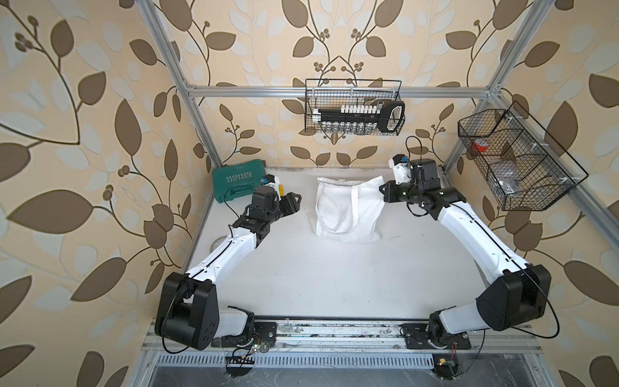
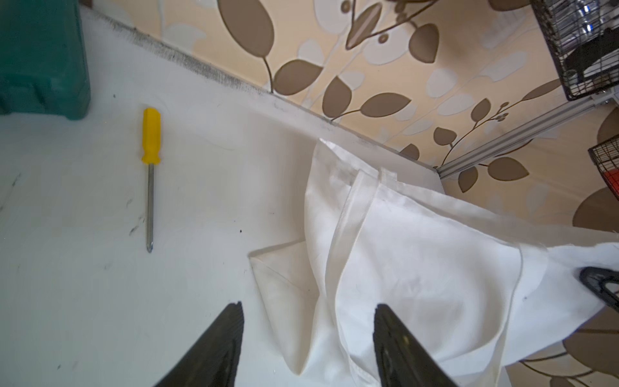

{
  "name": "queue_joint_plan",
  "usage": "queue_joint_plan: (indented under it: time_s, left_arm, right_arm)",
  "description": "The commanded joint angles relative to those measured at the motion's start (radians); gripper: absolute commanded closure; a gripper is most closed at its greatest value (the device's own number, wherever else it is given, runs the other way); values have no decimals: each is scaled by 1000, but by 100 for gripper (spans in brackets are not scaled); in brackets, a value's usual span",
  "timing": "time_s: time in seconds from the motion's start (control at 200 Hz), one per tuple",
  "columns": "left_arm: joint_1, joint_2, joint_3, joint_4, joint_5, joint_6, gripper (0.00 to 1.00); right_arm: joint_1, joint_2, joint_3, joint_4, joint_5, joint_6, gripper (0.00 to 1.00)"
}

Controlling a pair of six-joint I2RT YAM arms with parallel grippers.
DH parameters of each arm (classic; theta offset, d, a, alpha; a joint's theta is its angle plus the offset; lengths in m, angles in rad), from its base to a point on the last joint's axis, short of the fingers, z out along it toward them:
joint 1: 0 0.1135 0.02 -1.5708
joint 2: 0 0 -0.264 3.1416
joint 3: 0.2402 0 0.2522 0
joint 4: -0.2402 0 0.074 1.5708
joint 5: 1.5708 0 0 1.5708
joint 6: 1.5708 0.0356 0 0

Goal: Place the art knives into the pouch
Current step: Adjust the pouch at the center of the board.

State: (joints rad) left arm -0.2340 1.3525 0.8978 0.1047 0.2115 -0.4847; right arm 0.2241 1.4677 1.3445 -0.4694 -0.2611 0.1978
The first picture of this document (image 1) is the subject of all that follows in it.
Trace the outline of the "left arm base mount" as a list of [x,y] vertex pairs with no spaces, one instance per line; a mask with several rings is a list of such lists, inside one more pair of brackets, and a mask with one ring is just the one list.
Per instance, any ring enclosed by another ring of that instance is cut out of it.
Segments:
[[239,335],[227,335],[216,338],[211,343],[212,348],[246,348],[250,345],[260,352],[269,351],[277,340],[277,324],[275,322],[252,320],[246,324]]

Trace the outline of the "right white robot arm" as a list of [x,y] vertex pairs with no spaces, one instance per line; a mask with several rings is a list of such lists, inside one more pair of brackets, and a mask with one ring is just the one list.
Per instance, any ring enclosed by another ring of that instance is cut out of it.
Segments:
[[549,271],[528,263],[502,242],[458,190],[422,191],[412,183],[389,181],[379,191],[387,203],[420,206],[462,243],[485,275],[488,287],[475,301],[433,313],[430,320],[440,333],[518,329],[553,308],[548,300]]

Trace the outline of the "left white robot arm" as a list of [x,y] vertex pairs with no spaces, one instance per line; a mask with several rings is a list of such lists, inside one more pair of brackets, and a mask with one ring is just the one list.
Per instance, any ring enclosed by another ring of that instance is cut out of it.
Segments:
[[217,286],[260,246],[273,223],[300,211],[301,201],[301,195],[282,195],[272,184],[256,188],[225,240],[193,268],[165,279],[154,331],[166,352],[173,353],[168,342],[201,351],[215,340],[238,348],[256,340],[253,312],[238,306],[222,309]]

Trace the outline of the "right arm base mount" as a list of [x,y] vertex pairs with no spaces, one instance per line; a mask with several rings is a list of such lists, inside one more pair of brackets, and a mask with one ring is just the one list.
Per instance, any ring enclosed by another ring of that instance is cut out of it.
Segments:
[[406,342],[406,348],[411,350],[469,350],[472,348],[466,332],[448,333],[435,321],[404,323],[400,326],[400,334]]

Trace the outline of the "white printed tote pouch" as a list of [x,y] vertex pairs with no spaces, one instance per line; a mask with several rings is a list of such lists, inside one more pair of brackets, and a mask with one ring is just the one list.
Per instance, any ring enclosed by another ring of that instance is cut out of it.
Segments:
[[361,181],[319,177],[316,194],[314,233],[319,238],[341,243],[380,241],[377,222],[384,208],[379,188],[382,176]]

